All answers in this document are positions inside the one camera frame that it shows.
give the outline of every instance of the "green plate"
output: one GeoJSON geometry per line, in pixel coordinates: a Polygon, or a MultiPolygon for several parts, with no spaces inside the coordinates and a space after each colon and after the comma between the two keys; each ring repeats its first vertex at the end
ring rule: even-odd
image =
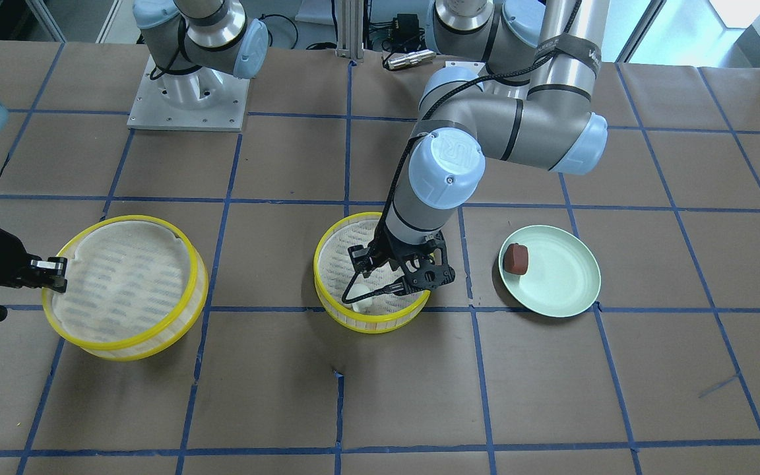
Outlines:
{"type": "Polygon", "coordinates": [[[597,259],[573,234],[553,226],[527,226],[513,232],[504,241],[497,264],[509,293],[541,315],[578,315],[600,295],[597,259]],[[512,243],[522,244],[530,252],[530,268],[524,276],[503,270],[503,255],[512,243]]]}

